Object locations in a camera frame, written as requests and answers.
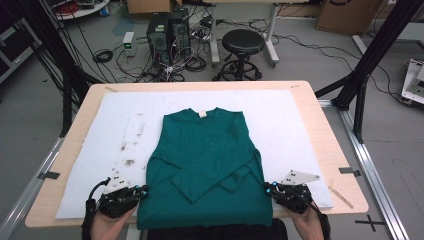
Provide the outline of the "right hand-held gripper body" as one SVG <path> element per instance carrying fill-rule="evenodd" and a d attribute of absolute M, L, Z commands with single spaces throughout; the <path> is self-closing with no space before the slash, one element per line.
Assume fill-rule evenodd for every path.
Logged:
<path fill-rule="evenodd" d="M 280 191 L 274 190 L 277 203 L 293 212 L 303 214 L 312 202 L 312 194 L 307 184 L 319 179 L 319 175 L 290 170 L 278 182 L 281 184 Z"/>

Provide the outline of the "green long-sleeve shirt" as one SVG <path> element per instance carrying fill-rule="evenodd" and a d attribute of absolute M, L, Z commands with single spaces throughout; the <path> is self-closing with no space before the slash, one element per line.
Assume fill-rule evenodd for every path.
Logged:
<path fill-rule="evenodd" d="M 140 230 L 272 222 L 261 155 L 241 112 L 185 109 L 164 116 L 146 181 Z"/>

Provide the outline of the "person's right hand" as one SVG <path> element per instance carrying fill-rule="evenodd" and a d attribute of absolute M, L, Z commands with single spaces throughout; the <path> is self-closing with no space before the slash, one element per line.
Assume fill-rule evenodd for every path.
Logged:
<path fill-rule="evenodd" d="M 294 223 L 295 229 L 302 240 L 324 240 L 321 223 L 317 213 L 308 208 L 303 214 L 299 214 L 284 208 Z"/>

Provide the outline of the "thin wooden stick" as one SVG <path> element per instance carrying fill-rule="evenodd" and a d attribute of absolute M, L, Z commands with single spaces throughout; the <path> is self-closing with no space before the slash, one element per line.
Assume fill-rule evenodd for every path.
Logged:
<path fill-rule="evenodd" d="M 344 204 L 346 204 L 350 209 L 354 209 L 354 206 L 351 202 L 349 202 L 339 191 L 337 191 L 332 186 L 328 186 L 328 189 L 337 196 Z"/>

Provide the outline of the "white foam mat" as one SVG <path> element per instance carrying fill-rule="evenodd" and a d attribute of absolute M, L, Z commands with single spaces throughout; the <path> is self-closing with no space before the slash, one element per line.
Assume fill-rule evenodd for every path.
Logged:
<path fill-rule="evenodd" d="M 163 117 L 184 109 L 203 116 L 216 107 L 244 114 L 267 182 L 283 183 L 292 170 L 313 174 L 308 187 L 315 203 L 323 210 L 334 207 L 291 91 L 112 92 L 104 95 L 83 140 L 56 217 L 82 218 L 91 189 L 115 174 L 131 186 L 144 185 Z"/>

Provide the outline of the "person's dark clothing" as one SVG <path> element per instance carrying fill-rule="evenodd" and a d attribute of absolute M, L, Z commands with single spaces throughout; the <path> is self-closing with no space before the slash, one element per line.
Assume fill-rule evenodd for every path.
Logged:
<path fill-rule="evenodd" d="M 223 225 L 149 230 L 147 240 L 288 240 L 286 225 L 273 219 L 270 226 Z"/>

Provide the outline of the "black tape cross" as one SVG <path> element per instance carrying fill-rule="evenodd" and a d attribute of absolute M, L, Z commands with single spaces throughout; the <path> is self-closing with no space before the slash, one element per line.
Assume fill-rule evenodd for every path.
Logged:
<path fill-rule="evenodd" d="M 366 220 L 355 220 L 355 223 L 356 224 L 369 225 L 373 232 L 376 231 L 377 226 L 385 226 L 385 223 L 383 221 L 373 220 L 370 215 L 366 215 L 366 217 L 367 217 Z"/>

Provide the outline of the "black round stool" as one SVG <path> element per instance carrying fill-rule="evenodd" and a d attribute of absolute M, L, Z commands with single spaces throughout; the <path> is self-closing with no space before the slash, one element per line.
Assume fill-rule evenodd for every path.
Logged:
<path fill-rule="evenodd" d="M 213 81 L 257 81 L 262 78 L 258 67 L 250 62 L 251 56 L 265 48 L 265 40 L 260 34 L 247 29 L 232 30 L 223 36 L 222 45 L 230 55 L 225 58 L 225 64 L 212 78 Z"/>

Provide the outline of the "white box with green light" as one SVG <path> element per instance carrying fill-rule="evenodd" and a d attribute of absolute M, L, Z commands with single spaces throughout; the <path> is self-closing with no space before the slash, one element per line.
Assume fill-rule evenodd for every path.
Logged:
<path fill-rule="evenodd" d="M 133 32 L 126 32 L 122 41 L 124 51 L 129 57 L 133 57 L 136 54 L 136 44 L 134 43 L 133 37 Z"/>

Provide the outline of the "black computer tower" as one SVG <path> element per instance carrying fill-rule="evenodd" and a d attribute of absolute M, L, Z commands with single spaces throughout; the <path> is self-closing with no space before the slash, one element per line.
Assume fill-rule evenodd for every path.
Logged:
<path fill-rule="evenodd" d="M 154 13 L 147 28 L 147 38 L 153 58 L 160 63 L 169 65 L 169 37 L 167 12 Z"/>
<path fill-rule="evenodd" d="M 175 52 L 184 56 L 191 53 L 189 14 L 186 8 L 175 9 L 170 16 L 171 39 Z"/>

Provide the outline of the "white flat device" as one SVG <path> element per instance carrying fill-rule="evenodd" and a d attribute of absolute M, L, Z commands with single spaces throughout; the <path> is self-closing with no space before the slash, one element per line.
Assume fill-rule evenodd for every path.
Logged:
<path fill-rule="evenodd" d="M 424 105 L 424 60 L 409 60 L 401 96 Z"/>

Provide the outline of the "large cardboard box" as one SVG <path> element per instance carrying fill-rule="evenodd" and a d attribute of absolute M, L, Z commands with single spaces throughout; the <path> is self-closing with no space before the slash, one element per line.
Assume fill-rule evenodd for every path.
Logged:
<path fill-rule="evenodd" d="M 323 0 L 316 29 L 343 35 L 363 35 L 383 0 Z"/>

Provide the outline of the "small cardboard box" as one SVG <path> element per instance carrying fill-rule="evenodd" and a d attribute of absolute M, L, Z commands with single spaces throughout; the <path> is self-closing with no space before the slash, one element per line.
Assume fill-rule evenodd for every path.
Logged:
<path fill-rule="evenodd" d="M 171 12 L 176 6 L 181 6 L 182 0 L 127 0 L 130 14 Z"/>

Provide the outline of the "black shelf unit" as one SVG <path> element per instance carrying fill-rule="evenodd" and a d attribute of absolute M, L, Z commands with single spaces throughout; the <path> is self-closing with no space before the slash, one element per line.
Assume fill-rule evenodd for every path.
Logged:
<path fill-rule="evenodd" d="M 23 36 L 6 21 L 0 24 L 0 84 L 32 54 Z"/>

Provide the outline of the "white desk frame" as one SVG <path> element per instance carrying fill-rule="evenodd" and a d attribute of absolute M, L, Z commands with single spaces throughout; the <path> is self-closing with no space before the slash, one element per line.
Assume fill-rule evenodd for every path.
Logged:
<path fill-rule="evenodd" d="M 212 65 L 220 62 L 216 21 L 218 19 L 249 20 L 264 18 L 268 20 L 268 27 L 262 33 L 265 40 L 265 49 L 270 58 L 270 64 L 275 67 L 279 63 L 279 57 L 272 43 L 272 35 L 278 11 L 283 4 L 305 3 L 307 0 L 204 0 L 211 5 L 209 9 L 212 17 L 209 45 L 211 50 Z"/>

